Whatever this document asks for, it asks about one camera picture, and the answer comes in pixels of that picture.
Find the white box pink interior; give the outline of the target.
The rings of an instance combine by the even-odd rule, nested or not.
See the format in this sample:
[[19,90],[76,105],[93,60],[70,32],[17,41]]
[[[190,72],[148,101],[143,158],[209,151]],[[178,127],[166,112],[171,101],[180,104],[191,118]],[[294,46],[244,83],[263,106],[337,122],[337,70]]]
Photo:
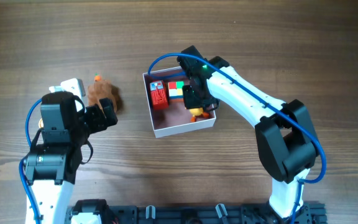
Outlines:
[[180,67],[172,67],[151,72],[151,77],[147,72],[142,74],[147,104],[149,106],[150,120],[156,138],[187,133],[198,129],[211,128],[215,123],[215,111],[209,112],[208,119],[201,116],[197,118],[194,123],[191,122],[192,114],[185,108],[183,100],[169,100],[168,108],[164,110],[155,110],[153,108],[150,83],[155,80],[162,80],[166,89],[168,88],[168,82],[184,81],[185,85],[189,85],[189,80],[185,75],[177,75],[180,72],[182,72]]

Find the red toy truck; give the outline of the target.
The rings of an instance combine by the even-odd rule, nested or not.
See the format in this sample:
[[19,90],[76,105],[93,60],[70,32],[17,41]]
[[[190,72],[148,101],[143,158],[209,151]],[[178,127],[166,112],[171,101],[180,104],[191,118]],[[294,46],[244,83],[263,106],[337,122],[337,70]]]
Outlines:
[[154,110],[164,110],[169,107],[167,91],[162,80],[150,83],[150,97]]

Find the brown plush toy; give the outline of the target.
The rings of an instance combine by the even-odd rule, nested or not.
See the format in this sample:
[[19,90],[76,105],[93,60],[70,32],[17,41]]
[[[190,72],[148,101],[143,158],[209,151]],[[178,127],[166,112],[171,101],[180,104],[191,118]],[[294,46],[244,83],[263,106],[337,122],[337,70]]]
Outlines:
[[88,86],[88,105],[99,105],[99,100],[108,98],[112,101],[114,112],[117,113],[123,107],[123,101],[120,96],[120,89],[114,86],[109,80],[103,79],[101,75],[94,76],[94,83]]

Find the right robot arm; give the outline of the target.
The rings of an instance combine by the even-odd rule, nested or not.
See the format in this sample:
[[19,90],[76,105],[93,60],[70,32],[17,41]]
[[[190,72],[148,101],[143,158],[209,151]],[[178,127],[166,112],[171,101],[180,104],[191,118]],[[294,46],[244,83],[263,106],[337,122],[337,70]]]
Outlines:
[[190,81],[183,87],[186,109],[213,111],[223,101],[252,125],[260,162],[272,177],[269,205],[278,217],[294,220],[303,205],[306,176],[320,155],[306,106],[269,96],[223,58],[207,60],[193,45],[181,51],[177,62]]

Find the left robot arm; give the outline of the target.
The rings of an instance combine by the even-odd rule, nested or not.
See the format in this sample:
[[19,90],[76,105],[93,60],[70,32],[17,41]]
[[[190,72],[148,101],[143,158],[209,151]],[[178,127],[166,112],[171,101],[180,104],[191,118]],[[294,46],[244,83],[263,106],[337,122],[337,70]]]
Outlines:
[[69,91],[48,93],[38,101],[44,125],[19,163],[27,195],[26,223],[65,222],[76,171],[85,163],[82,146],[90,145],[91,134],[117,124],[109,98],[78,110],[80,101]]

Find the multicoloured puzzle cube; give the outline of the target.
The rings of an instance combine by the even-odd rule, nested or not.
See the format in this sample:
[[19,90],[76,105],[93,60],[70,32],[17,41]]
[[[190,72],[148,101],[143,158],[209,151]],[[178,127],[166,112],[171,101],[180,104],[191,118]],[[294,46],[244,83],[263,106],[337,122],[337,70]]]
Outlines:
[[184,81],[168,82],[169,100],[182,100],[184,85]]

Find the yellow duck toy blue hat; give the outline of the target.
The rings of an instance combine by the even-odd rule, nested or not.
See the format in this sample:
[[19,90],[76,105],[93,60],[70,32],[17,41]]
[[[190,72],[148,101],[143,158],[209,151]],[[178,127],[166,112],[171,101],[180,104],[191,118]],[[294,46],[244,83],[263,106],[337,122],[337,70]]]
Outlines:
[[192,117],[191,117],[192,123],[196,122],[198,117],[203,117],[205,119],[209,118],[209,113],[204,112],[203,108],[192,108],[192,109],[189,109],[189,112],[192,115]]

